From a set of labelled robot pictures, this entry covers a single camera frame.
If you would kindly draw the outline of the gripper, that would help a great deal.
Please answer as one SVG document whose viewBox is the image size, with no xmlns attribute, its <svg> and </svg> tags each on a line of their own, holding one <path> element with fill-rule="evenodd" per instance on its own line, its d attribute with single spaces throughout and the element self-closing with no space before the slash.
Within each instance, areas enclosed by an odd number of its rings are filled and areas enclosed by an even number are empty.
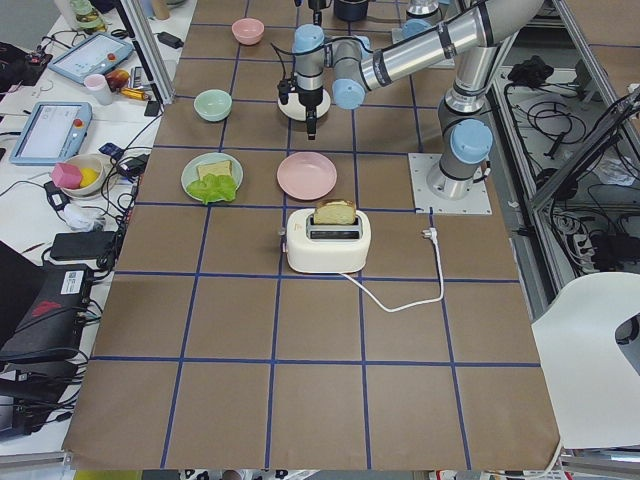
<svg viewBox="0 0 640 480">
<path fill-rule="evenodd" d="M 321 104 L 321 89 L 299 90 L 299 102 L 305 108 L 305 123 L 309 140 L 316 138 L 317 107 Z"/>
</svg>

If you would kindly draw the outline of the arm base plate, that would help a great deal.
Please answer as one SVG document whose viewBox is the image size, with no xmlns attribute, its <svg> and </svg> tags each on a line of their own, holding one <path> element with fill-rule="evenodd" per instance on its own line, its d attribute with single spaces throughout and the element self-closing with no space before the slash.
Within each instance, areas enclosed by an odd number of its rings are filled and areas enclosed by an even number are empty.
<svg viewBox="0 0 640 480">
<path fill-rule="evenodd" d="M 416 213 L 491 215 L 487 186 L 480 165 L 466 180 L 454 180 L 440 169 L 441 154 L 409 153 L 409 172 Z"/>
</svg>

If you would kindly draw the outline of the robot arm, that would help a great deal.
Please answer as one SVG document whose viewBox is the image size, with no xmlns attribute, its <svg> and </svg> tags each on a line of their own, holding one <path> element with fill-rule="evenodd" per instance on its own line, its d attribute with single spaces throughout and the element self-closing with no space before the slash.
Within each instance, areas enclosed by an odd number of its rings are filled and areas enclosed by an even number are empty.
<svg viewBox="0 0 640 480">
<path fill-rule="evenodd" d="M 401 37 L 397 29 L 404 21 L 405 1 L 384 1 L 374 7 L 369 1 L 313 1 L 324 6 L 313 14 L 329 35 L 360 34 L 371 39 L 372 48 Z M 366 97 L 362 107 L 351 112 L 332 106 L 317 108 L 320 135 L 310 141 L 302 119 L 278 115 L 293 133 L 295 150 L 318 150 L 336 158 L 352 156 L 354 190 L 358 203 L 371 209 L 409 210 L 411 188 L 409 153 L 443 147 L 436 108 L 445 91 L 454 85 L 461 59 L 456 58 L 422 69 Z"/>
<path fill-rule="evenodd" d="M 457 6 L 452 1 L 410 0 L 405 10 L 406 21 L 401 26 L 401 39 L 416 37 L 456 12 Z"/>
</svg>

